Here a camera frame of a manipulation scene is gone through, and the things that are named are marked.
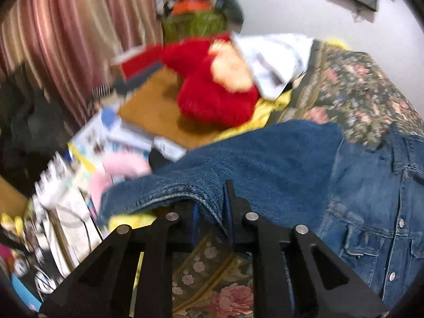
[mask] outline blue denim jacket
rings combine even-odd
[[[274,223],[305,224],[392,307],[424,260],[424,139],[395,126],[376,149],[340,126],[290,121],[189,152],[103,195],[99,221],[181,198],[222,226],[223,184]]]

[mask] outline curtain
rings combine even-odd
[[[161,42],[154,0],[17,0],[1,24],[0,69],[8,75],[25,61],[78,128],[92,89],[112,80],[109,60]]]

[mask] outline green bag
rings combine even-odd
[[[223,14],[210,10],[170,15],[162,20],[164,43],[180,41],[194,36],[213,36],[227,30]]]

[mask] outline metal rivet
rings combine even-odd
[[[297,233],[300,233],[301,235],[305,235],[309,232],[309,228],[305,225],[297,225],[295,228]]]
[[[128,227],[128,225],[119,225],[117,228],[116,228],[116,232],[119,234],[119,235],[124,235],[125,233],[128,233],[130,231],[130,228]]]
[[[259,215],[256,214],[254,211],[251,211],[246,214],[246,219],[249,221],[256,221],[259,219]]]
[[[178,220],[180,216],[178,215],[178,213],[175,213],[174,211],[166,214],[166,220],[168,221],[175,221]]]

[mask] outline stuffed animal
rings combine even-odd
[[[170,44],[162,62],[184,78],[177,103],[185,117],[224,127],[251,119],[259,92],[228,35]]]

